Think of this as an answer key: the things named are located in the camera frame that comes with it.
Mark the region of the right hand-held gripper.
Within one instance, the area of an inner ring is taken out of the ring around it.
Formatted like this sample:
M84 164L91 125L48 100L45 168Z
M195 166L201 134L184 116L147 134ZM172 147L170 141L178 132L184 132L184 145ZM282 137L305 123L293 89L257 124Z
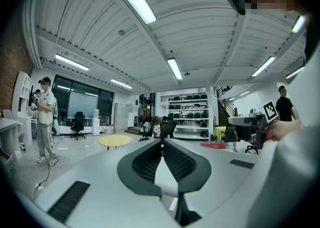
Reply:
M251 143L254 147L263 147L266 141L268 124L278 117L276 106L270 100L262 106L261 112L250 116L234 116L228 123L234 125L238 139Z

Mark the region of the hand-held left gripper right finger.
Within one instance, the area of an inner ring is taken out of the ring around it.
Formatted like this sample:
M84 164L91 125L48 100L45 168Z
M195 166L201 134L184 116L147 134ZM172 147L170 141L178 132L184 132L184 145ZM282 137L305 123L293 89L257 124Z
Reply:
M163 158L179 194L200 190L211 176L212 166L207 158L169 138L163 140Z

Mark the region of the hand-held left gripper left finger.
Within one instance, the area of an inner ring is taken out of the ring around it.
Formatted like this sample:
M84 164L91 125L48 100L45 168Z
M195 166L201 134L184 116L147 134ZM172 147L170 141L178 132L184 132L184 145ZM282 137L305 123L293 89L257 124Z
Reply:
M137 195L160 197L162 190L155 185L157 168L162 158L162 142L156 139L125 155L117 165L122 183Z

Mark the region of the person's right hand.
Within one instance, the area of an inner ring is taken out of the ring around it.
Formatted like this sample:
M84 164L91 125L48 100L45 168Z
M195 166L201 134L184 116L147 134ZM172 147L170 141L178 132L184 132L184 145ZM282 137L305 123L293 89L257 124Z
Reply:
M267 126L265 131L266 141L280 141L287 134L295 132L302 127L302 122L300 120L294 121L280 121L273 120Z

